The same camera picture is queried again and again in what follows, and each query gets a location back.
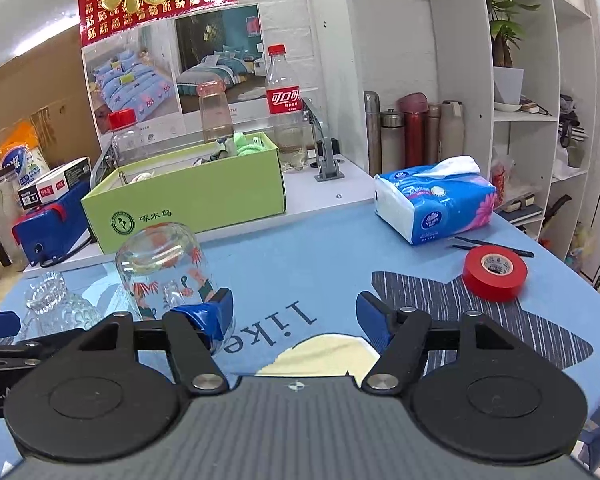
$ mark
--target tweezers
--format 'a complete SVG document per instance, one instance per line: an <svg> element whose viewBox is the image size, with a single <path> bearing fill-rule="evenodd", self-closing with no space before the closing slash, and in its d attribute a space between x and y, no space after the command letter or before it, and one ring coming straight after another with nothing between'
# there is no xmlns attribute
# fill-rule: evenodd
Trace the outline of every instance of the tweezers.
<svg viewBox="0 0 600 480"><path fill-rule="evenodd" d="M469 244L476 244L476 245L492 245L495 247L500 247L503 249L507 249L509 251L511 251L512 253L517 254L518 256L522 257L522 258L535 258L536 254L532 253L531 251L524 251L522 249L514 249L513 247L507 247L506 245L500 245L500 244L494 244L492 242L485 242L482 240L473 240L471 238L464 238L461 236L454 236L454 238L456 240L462 240L463 242L467 242ZM473 249L473 247L469 247L466 245L452 245L451 247L455 247L456 249L462 249L465 251L470 251L471 249Z"/></svg>

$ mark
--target blue box with red trim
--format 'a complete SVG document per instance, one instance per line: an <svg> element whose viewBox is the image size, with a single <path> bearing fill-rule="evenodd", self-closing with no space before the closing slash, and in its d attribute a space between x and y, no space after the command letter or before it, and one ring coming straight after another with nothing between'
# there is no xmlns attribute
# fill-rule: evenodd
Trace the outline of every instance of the blue box with red trim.
<svg viewBox="0 0 600 480"><path fill-rule="evenodd" d="M66 256L88 229L81 200L89 190L90 182L83 180L55 202L29 212L14 224L13 237L32 266Z"/></svg>

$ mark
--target coca-cola bottle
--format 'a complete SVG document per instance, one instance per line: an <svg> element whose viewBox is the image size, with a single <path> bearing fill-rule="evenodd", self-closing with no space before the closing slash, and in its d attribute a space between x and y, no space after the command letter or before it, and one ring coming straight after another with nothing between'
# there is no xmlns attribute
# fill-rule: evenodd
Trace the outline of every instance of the coca-cola bottle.
<svg viewBox="0 0 600 480"><path fill-rule="evenodd" d="M307 160L302 139L302 99L300 85L286 61L282 44L271 45L271 65L267 72L267 102L274 129L274 139L280 152L283 171L301 171Z"/></svg>

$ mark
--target bedroom picture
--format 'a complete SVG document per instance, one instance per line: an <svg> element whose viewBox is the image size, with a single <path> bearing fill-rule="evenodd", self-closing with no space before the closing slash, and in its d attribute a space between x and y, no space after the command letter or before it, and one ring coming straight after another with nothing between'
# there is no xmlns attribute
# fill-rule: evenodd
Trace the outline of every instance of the bedroom picture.
<svg viewBox="0 0 600 480"><path fill-rule="evenodd" d="M109 133L108 116L132 108L138 123L180 108L171 72L171 49L163 23L122 32L84 49L87 78L99 134Z"/></svg>
<svg viewBox="0 0 600 480"><path fill-rule="evenodd" d="M266 97L267 69L258 6L234 7L175 20L183 113L200 110L197 86L223 81L229 104Z"/></svg>

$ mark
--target small white box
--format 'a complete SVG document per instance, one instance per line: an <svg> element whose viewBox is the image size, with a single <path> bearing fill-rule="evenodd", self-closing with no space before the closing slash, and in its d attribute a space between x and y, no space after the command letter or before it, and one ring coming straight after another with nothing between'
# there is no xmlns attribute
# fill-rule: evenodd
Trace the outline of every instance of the small white box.
<svg viewBox="0 0 600 480"><path fill-rule="evenodd" d="M18 191L24 209L58 200L78 182L91 178L91 165L84 156L38 177Z"/></svg>

